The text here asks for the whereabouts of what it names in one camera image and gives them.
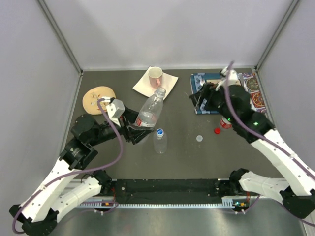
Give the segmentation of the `white bottle cap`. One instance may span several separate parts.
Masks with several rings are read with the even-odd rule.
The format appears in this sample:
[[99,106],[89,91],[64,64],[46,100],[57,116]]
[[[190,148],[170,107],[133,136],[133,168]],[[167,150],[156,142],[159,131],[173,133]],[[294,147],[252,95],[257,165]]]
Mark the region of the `white bottle cap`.
[[203,137],[202,137],[201,135],[197,135],[197,136],[196,136],[196,140],[197,140],[198,142],[202,142]]

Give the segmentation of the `clear bottle with red label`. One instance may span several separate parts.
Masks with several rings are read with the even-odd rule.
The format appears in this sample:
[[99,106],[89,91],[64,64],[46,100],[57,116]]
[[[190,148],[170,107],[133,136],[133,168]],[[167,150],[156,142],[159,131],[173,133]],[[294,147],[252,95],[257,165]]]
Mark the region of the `clear bottle with red label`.
[[220,129],[222,130],[228,130],[232,128],[232,123],[225,117],[221,117],[220,119]]

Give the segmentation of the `blue patterned placemat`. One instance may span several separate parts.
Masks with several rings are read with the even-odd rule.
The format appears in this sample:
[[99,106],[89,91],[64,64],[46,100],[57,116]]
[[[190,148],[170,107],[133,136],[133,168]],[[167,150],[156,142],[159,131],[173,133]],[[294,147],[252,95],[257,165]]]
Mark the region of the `blue patterned placemat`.
[[[190,83],[191,83],[191,89],[192,94],[199,91],[201,89],[200,80],[201,79],[220,79],[220,72],[217,73],[193,73],[190,76]],[[224,113],[229,113],[229,109],[226,104],[226,98],[225,98],[225,92],[226,90],[229,91],[229,98],[231,100],[233,109],[235,112],[240,115],[242,112],[244,112],[250,105],[250,96],[245,91],[245,89],[242,87],[242,85],[226,85],[224,87],[220,87],[218,90],[220,94],[222,95],[222,98],[217,98],[216,101],[218,102],[218,112],[221,113],[223,111]]]

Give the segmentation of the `beige oval painted plate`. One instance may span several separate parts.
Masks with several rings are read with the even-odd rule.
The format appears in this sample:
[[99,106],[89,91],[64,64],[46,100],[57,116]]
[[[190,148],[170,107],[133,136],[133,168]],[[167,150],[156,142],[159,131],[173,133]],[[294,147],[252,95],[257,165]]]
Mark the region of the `beige oval painted plate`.
[[90,115],[101,115],[97,101],[102,97],[114,97],[116,95],[110,87],[98,86],[86,92],[82,99],[82,105],[86,113]]

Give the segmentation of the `pink ceramic mug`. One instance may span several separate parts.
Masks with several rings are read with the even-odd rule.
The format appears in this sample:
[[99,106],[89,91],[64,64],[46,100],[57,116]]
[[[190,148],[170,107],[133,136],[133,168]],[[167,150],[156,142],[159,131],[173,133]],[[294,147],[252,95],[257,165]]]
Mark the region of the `pink ceramic mug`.
[[154,88],[161,86],[163,70],[160,67],[152,67],[148,70],[150,85]]

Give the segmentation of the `red bottle cap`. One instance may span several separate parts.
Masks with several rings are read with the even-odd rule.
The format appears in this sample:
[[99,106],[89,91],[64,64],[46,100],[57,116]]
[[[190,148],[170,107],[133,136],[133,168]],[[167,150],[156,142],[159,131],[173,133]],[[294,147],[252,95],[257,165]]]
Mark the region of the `red bottle cap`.
[[216,128],[214,129],[214,133],[215,133],[215,134],[220,134],[220,133],[221,133],[221,129],[220,129],[219,127],[216,127]]

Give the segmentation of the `clear bottle with blue cap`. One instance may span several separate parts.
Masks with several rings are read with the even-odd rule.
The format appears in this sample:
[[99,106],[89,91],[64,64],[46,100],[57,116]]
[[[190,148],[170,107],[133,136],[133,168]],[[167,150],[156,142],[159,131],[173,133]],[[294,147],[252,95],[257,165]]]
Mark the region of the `clear bottle with blue cap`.
[[158,128],[153,135],[153,144],[156,153],[163,154],[167,150],[167,134],[162,128]]

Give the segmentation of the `clear bottle with white cap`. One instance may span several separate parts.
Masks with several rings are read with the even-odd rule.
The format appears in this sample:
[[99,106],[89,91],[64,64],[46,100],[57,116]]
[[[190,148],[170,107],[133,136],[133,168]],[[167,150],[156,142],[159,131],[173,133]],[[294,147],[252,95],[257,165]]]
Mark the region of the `clear bottle with white cap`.
[[142,106],[134,125],[153,128],[161,114],[166,89],[158,87]]

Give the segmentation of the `metal frame post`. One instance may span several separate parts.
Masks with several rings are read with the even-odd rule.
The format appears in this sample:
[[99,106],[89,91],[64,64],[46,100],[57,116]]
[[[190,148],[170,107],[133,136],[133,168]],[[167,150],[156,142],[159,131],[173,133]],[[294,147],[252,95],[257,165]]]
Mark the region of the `metal frame post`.
[[52,15],[48,5],[46,4],[46,2],[44,0],[36,0],[36,3],[40,7],[45,18],[47,19],[47,21],[48,21],[49,25],[51,26],[57,40],[60,42],[63,50],[65,51],[68,59],[70,60],[70,62],[72,63],[72,65],[74,66],[76,71],[79,74],[82,74],[83,70],[82,70],[81,66],[79,65],[77,59],[75,58],[74,53],[72,52],[66,38],[64,37],[60,27],[58,26],[54,16]]
[[269,40],[266,48],[264,49],[260,59],[258,60],[258,63],[254,67],[255,70],[258,72],[263,64],[265,63],[267,57],[269,56],[270,52],[272,51],[274,45],[276,44],[278,38],[280,37],[282,31],[284,30],[285,26],[287,25],[289,19],[297,9],[298,5],[300,3],[300,0],[292,0],[288,9],[286,10],[284,16],[282,17],[280,23],[278,24],[275,32],[273,33],[271,39]]

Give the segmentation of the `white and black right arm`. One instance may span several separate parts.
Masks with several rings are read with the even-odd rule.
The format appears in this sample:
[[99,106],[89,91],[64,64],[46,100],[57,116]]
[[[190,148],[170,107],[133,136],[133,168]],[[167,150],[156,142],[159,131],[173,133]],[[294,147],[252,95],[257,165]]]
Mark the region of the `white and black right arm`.
[[285,143],[274,124],[250,105],[251,96],[241,85],[231,85],[229,98],[240,125],[232,116],[223,87],[205,83],[193,89],[190,99],[195,107],[217,111],[231,124],[232,129],[252,147],[261,152],[281,173],[282,178],[263,177],[247,169],[233,171],[222,196],[253,192],[271,198],[284,206],[292,215],[305,219],[315,209],[315,173]]

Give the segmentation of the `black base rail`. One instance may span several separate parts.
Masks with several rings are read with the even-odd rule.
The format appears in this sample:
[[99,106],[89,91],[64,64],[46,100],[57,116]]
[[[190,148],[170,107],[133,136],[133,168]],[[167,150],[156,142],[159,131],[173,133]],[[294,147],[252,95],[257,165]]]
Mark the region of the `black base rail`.
[[218,179],[118,179],[112,189],[122,204],[218,203],[225,196],[247,195],[229,180]]

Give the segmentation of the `left metal frame post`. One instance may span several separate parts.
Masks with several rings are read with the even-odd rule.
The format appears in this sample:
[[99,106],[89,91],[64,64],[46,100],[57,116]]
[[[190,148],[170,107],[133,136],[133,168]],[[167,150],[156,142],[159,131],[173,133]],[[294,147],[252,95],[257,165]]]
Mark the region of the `left metal frame post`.
[[52,15],[48,5],[46,4],[46,2],[44,0],[36,0],[36,3],[40,7],[45,18],[47,19],[47,21],[48,21],[49,25],[51,26],[57,40],[60,42],[63,50],[65,51],[68,59],[70,60],[70,62],[72,63],[72,65],[74,66],[76,71],[79,74],[82,74],[83,70],[82,70],[81,66],[79,65],[77,59],[75,58],[74,53],[72,52],[66,38],[64,37],[60,27],[58,26],[54,16]]

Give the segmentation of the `white square plate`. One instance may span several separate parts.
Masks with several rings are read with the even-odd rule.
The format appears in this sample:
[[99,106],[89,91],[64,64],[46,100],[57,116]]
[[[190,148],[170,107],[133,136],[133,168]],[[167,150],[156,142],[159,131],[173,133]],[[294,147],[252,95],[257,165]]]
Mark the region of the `white square plate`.
[[141,79],[133,86],[133,89],[146,97],[150,97],[157,88],[162,87],[166,90],[165,100],[178,79],[178,77],[163,72],[160,67],[149,66]]

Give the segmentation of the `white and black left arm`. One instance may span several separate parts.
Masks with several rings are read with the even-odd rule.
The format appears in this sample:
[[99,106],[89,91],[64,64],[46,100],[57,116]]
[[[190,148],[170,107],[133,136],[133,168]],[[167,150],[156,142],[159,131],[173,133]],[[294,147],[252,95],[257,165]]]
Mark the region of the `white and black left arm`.
[[[76,119],[71,129],[73,138],[59,154],[48,176],[27,200],[10,208],[15,234],[47,236],[65,215],[85,200],[111,191],[112,184],[105,170],[121,159],[123,141],[137,144],[154,129],[134,125],[138,112],[126,107],[121,111],[114,105],[110,107],[114,116],[103,111],[105,122],[102,124],[88,114]],[[98,154],[94,147],[114,138],[119,142],[118,157],[108,164],[89,169],[88,165]]]

